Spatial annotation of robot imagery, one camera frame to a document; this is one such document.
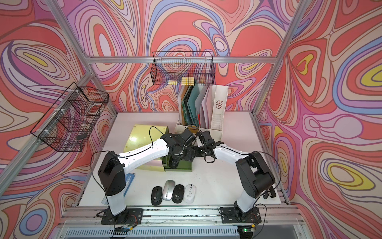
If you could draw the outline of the green drawer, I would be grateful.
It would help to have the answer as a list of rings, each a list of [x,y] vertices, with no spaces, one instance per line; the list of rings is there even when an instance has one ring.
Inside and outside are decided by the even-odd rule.
[[[184,160],[178,160],[177,167],[170,167],[169,164],[173,161],[176,161],[173,159],[173,155],[171,153],[169,153],[167,156],[160,157],[160,160],[165,172],[192,172],[193,170],[193,163]]]

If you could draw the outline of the silver computer mouse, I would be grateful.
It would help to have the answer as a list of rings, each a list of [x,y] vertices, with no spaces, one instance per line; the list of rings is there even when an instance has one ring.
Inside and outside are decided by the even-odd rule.
[[[175,181],[167,180],[163,188],[162,199],[165,201],[172,200],[174,189],[175,189]]]

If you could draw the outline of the yellow-green drawer cabinet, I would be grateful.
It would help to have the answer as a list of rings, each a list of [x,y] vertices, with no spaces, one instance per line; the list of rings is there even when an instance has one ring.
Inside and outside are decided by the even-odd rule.
[[[150,128],[151,125],[135,124],[125,144],[123,152],[127,153],[129,151],[136,150],[138,148],[150,144],[150,136],[153,139],[153,141],[156,141],[160,138],[160,136],[163,133],[169,133],[169,129],[167,126],[153,125],[153,128],[151,130],[149,130]],[[148,163],[137,167],[136,169],[164,172],[165,166],[163,165],[162,160],[162,158],[156,158]]]

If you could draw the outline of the white computer mouse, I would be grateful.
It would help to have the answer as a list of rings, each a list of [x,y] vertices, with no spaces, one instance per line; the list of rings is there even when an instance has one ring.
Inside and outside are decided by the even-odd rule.
[[[194,184],[188,184],[185,187],[183,201],[188,203],[188,204],[192,204],[195,200],[195,197],[196,197],[196,190],[197,190],[197,188]]]

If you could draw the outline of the black Lecoo mouse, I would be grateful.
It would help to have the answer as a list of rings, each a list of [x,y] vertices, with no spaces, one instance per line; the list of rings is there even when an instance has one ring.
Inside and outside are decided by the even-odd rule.
[[[163,200],[163,189],[161,186],[155,186],[151,192],[151,204],[153,206],[158,206]]]
[[[175,186],[172,195],[172,201],[176,204],[180,204],[183,201],[185,193],[185,187],[181,184]]]

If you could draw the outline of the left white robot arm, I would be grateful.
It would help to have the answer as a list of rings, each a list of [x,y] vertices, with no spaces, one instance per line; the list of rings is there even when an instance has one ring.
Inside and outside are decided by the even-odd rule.
[[[109,151],[97,174],[111,214],[117,216],[126,210],[123,195],[126,174],[160,157],[170,157],[168,162],[170,168],[176,168],[181,160],[193,161],[195,141],[194,134],[185,129],[181,134],[164,134],[156,141],[127,153],[116,154],[114,151]]]

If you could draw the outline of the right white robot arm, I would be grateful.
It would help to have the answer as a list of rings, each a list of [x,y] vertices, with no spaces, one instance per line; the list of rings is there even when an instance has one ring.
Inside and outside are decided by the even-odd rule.
[[[253,224],[261,222],[257,215],[256,202],[260,197],[276,197],[273,173],[258,151],[242,152],[233,149],[221,141],[215,141],[208,131],[197,132],[200,146],[194,146],[195,157],[212,157],[214,160],[223,160],[233,164],[238,172],[243,192],[232,208],[221,208],[222,221],[227,223],[230,219],[235,222]]]

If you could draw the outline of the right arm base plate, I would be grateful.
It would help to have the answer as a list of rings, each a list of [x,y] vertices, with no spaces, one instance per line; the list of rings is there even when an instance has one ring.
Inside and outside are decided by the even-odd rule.
[[[239,208],[220,207],[218,212],[221,216],[221,221],[223,224],[251,223],[258,225],[262,222],[262,218],[257,207],[253,207],[246,213],[241,212]]]

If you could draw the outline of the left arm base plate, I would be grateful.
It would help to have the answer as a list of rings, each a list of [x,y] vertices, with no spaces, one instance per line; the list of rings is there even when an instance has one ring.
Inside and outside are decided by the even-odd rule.
[[[140,225],[143,216],[141,208],[126,208],[120,214],[114,216],[110,208],[107,208],[101,217],[102,225]]]

